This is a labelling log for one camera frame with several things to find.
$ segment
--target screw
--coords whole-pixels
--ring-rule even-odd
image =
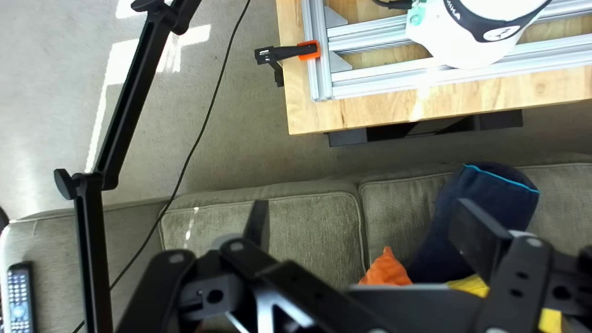
[[[528,237],[525,243],[528,243],[528,246],[540,248],[541,243],[538,239]]]
[[[231,252],[242,252],[242,250],[244,250],[244,245],[242,245],[242,243],[232,243],[232,245],[229,245],[229,250],[231,250]]]
[[[184,261],[182,254],[173,254],[173,256],[168,257],[170,265],[177,265],[177,263],[182,263],[182,261]]]

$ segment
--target remote control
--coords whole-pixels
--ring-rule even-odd
[[[10,333],[34,333],[31,263],[7,269],[7,320]]]

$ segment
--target orange object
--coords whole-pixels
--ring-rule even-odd
[[[410,285],[404,267],[393,257],[386,246],[371,263],[358,285]]]
[[[297,60],[301,60],[301,61],[318,60],[319,58],[319,45],[316,41],[305,41],[295,47],[305,47],[305,45],[314,45],[316,52],[314,54],[301,54],[301,56],[297,56]]]

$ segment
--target black clamp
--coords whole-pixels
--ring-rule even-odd
[[[255,50],[256,65],[269,65],[273,69],[273,78],[277,87],[282,87],[282,71],[279,61],[288,58],[299,58],[299,60],[314,60],[318,58],[318,45],[316,43],[301,43],[295,47],[266,47]]]

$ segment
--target metal bracket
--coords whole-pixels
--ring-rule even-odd
[[[404,35],[406,17],[343,24],[323,0],[301,0],[301,11],[305,39],[316,41],[321,50],[319,60],[306,63],[310,98],[316,102],[592,65],[588,34],[517,45],[504,60],[478,71],[456,71],[434,60],[351,69],[340,56],[410,45]],[[589,0],[552,0],[538,23],[588,13]]]

